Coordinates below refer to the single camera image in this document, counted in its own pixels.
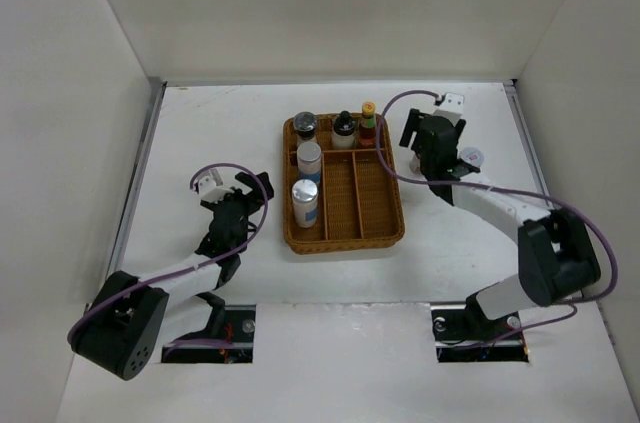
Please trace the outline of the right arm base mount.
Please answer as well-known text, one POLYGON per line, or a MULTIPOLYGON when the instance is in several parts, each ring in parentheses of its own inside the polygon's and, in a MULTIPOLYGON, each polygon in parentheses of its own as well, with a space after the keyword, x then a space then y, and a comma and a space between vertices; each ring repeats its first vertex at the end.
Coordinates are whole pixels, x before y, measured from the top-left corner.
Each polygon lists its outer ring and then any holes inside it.
POLYGON ((468 300, 431 306, 432 332, 439 363, 528 363, 518 312, 487 319, 468 300))

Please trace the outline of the tall jar blue label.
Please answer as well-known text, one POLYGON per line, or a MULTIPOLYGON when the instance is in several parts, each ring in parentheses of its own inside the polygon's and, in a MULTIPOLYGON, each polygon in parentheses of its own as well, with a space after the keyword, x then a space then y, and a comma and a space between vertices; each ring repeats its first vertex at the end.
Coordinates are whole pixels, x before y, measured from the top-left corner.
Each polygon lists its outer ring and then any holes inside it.
POLYGON ((296 181, 291 189, 292 207, 296 224, 301 228, 312 227, 317 220, 319 188, 309 179, 296 181))
POLYGON ((300 144, 296 151, 298 178, 319 185, 322 175, 322 150, 314 141, 300 144))

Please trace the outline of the short sauce jar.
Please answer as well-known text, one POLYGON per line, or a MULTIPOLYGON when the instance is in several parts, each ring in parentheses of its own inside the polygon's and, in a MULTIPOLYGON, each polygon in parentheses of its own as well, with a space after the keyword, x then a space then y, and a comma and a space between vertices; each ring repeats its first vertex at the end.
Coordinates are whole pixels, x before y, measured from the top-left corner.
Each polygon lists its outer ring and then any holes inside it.
POLYGON ((459 158, 476 168, 480 168, 484 163, 484 154, 475 147, 465 147, 459 151, 459 158))
POLYGON ((410 161, 410 169, 416 175, 421 175, 421 161, 420 157, 417 154, 413 154, 410 161))

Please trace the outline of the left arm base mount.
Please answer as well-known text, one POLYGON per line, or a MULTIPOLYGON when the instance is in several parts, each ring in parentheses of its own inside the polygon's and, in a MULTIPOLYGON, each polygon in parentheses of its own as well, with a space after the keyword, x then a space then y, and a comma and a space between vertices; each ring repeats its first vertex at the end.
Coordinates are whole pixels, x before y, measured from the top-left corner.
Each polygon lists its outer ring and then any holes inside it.
POLYGON ((161 350, 164 364, 249 364, 253 362, 256 307, 231 305, 212 292, 197 294, 210 309, 200 328, 172 338, 161 350))

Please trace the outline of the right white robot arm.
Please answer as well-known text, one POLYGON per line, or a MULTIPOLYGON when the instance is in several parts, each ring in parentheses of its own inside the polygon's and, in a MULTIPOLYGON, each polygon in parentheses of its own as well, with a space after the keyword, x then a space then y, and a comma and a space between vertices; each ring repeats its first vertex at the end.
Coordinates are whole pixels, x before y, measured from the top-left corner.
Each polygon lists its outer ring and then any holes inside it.
POLYGON ((471 294, 448 322, 461 338, 483 339, 520 310, 548 307, 596 283, 601 269, 585 224, 574 213, 500 193, 478 165, 460 157, 464 126, 463 120, 452 123, 413 109, 400 144, 414 152, 436 196, 480 217, 517 246, 516 273, 471 294))

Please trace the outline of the yellow cap sauce bottle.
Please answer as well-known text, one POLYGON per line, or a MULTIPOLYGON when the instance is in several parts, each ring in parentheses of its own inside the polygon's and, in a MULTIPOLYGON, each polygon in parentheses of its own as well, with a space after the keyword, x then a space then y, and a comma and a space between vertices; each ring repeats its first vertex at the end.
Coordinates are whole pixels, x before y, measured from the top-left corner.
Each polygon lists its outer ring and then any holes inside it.
POLYGON ((361 117, 358 127, 358 146, 360 148, 372 148, 376 138, 376 106, 371 101, 366 101, 361 107, 361 117))

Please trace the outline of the salt bottle black knob cap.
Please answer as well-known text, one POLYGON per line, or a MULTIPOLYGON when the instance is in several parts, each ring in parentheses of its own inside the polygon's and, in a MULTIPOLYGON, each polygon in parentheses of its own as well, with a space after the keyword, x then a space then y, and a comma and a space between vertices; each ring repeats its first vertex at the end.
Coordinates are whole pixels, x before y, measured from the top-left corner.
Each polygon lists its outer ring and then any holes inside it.
POLYGON ((355 144, 356 120, 349 111, 341 111, 333 120, 331 144, 335 150, 352 149, 355 144))

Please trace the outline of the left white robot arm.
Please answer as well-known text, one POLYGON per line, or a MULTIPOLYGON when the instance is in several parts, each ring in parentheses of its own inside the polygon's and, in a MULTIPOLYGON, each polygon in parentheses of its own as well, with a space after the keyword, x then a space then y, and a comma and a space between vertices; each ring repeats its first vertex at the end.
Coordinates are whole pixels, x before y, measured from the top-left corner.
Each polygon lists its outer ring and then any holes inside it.
POLYGON ((67 341, 75 354, 129 381, 148 364, 156 348, 164 362, 186 350, 212 351, 222 357, 247 352, 245 337, 234 335, 239 325, 229 321, 226 304, 215 292, 235 276, 241 253, 262 228, 250 218, 267 213, 274 189, 267 173, 255 174, 242 166, 235 168, 240 185, 226 187, 218 169, 210 165, 190 181, 201 206, 212 214, 194 254, 156 276, 112 273, 69 331, 67 341), (163 336, 165 315, 191 299, 208 305, 192 314, 192 331, 163 336))

